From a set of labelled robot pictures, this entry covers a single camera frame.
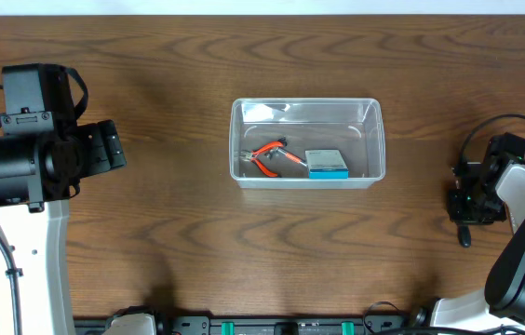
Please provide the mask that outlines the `black yellow screwdriver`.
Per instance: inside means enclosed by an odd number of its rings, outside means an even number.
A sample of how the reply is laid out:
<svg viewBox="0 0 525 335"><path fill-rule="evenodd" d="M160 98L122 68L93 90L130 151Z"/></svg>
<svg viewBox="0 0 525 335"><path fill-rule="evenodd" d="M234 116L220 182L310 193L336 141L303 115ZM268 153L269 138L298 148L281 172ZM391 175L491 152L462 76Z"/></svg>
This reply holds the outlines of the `black yellow screwdriver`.
<svg viewBox="0 0 525 335"><path fill-rule="evenodd" d="M466 224L457 226L457 239L459 245L463 248L470 248L472 245L472 237L470 228Z"/></svg>

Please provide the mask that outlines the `clear plastic container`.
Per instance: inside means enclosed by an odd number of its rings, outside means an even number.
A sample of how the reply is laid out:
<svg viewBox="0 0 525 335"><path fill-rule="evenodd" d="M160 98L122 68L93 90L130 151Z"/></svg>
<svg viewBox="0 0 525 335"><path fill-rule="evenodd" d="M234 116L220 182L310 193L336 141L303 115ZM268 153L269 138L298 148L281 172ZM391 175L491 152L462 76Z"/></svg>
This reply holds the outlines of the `clear plastic container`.
<svg viewBox="0 0 525 335"><path fill-rule="evenodd" d="M282 155L260 160L278 178L266 177L239 158L285 138L286 150L305 160L307 150L339 150L348 179L314 180L308 168ZM373 98L240 98L234 101L229 132L230 175L242 188L367 189L386 175L384 123Z"/></svg>

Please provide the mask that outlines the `red handled pliers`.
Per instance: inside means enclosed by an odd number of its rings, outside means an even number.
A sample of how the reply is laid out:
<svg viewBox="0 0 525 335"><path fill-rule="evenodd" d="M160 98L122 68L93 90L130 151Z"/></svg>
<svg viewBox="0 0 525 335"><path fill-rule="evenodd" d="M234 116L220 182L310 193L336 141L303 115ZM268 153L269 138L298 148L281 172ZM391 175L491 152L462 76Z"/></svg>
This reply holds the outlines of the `red handled pliers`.
<svg viewBox="0 0 525 335"><path fill-rule="evenodd" d="M241 150L239 158L242 161L254 164L266 177L278 178L279 174L270 170L261 160L261 156L269 156L276 149L282 149L287 145L284 140L271 141L257 150Z"/></svg>

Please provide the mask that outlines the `blue white cardboard box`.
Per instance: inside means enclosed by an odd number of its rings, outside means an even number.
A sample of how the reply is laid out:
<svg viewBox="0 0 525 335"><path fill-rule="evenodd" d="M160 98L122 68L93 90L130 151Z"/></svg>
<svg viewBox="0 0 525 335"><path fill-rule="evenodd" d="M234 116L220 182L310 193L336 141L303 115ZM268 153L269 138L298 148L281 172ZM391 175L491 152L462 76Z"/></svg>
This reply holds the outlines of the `blue white cardboard box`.
<svg viewBox="0 0 525 335"><path fill-rule="evenodd" d="M307 150L308 177L314 180L348 179L349 168L339 150Z"/></svg>

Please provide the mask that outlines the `small claw hammer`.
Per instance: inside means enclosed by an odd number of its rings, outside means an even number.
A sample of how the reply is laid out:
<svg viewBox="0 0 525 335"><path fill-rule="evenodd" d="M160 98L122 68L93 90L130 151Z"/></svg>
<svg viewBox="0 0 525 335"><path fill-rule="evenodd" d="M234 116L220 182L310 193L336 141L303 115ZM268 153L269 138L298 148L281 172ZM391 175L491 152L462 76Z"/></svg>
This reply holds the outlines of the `small claw hammer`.
<svg viewBox="0 0 525 335"><path fill-rule="evenodd" d="M276 155L282 155L291 162L307 167L307 163L305 160L286 150L287 146L287 140L285 138L280 138L277 141L273 141L269 144L269 150L264 155L268 159L273 159Z"/></svg>

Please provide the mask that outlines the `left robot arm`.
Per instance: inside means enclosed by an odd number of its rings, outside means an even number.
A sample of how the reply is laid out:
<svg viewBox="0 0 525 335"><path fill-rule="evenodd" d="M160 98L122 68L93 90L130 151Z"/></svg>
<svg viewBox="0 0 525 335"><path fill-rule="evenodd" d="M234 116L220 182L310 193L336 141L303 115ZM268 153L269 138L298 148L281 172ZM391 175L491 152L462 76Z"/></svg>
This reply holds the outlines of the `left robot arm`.
<svg viewBox="0 0 525 335"><path fill-rule="evenodd" d="M73 334L69 202L127 160L113 121L78 125L88 88L76 69L6 66L0 90L0 333Z"/></svg>

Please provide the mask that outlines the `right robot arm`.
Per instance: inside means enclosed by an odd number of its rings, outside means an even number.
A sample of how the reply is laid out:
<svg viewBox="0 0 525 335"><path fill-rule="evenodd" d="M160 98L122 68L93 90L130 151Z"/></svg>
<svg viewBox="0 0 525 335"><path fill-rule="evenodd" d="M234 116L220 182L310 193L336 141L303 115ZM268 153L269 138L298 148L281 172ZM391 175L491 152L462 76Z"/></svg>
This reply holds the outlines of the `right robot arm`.
<svg viewBox="0 0 525 335"><path fill-rule="evenodd" d="M509 221L513 235L491 268L485 287L422 307L414 327L470 331L525 331L525 139L505 133L490 139L480 163L460 161L447 211L460 245L471 244L472 225Z"/></svg>

